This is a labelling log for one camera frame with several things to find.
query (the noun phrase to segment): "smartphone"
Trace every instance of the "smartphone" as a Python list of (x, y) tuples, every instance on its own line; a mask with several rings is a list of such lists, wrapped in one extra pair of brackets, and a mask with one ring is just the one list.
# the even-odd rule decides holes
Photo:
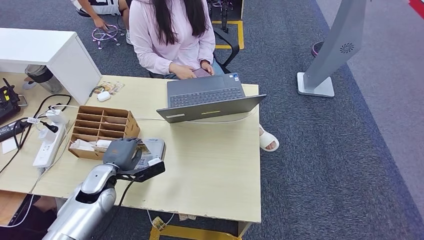
[(209, 72), (207, 72), (205, 69), (203, 68), (199, 68), (197, 70), (193, 71), (194, 75), (196, 75), (196, 77), (201, 78), (201, 77), (210, 77), (211, 75), (209, 74)]

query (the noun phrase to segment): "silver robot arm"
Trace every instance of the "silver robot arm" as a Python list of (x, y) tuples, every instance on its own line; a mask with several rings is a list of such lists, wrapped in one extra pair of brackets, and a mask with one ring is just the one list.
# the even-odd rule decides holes
[(95, 166), (57, 212), (43, 240), (85, 240), (114, 206), (117, 199), (113, 178), (117, 167)]
[(144, 182), (165, 172), (159, 158), (135, 169), (142, 156), (141, 141), (137, 138), (114, 140), (103, 156), (103, 164), (95, 166), (84, 182), (79, 184), (57, 212), (57, 219), (48, 228), (43, 240), (85, 240), (117, 199), (118, 179)]

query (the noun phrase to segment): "white shorts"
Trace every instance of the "white shorts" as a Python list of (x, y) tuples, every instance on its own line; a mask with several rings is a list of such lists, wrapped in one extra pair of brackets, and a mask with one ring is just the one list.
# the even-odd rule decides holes
[(96, 0), (96, 2), (107, 3), (107, 5), (93, 5), (94, 12), (98, 15), (121, 15), (119, 12), (118, 0)]
[[(78, 10), (82, 9), (77, 0), (71, 0), (71, 2)], [(90, 0), (89, 2), (98, 15), (121, 15), (118, 0)]]

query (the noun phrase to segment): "laptop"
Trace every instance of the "laptop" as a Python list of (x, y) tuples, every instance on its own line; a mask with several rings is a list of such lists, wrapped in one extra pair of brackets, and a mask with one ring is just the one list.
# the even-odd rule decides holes
[(247, 113), (266, 96), (245, 96), (237, 73), (175, 80), (167, 83), (168, 108), (156, 111), (172, 124)]

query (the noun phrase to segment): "woman's hand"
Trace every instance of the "woman's hand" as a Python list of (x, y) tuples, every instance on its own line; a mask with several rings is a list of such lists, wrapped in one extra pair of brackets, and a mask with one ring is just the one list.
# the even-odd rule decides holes
[(186, 65), (178, 65), (173, 62), (169, 65), (169, 72), (174, 73), (179, 79), (194, 79), (196, 75), (193, 72), (194, 68)]
[(210, 75), (215, 75), (214, 68), (207, 62), (202, 62), (201, 68), (208, 72)]

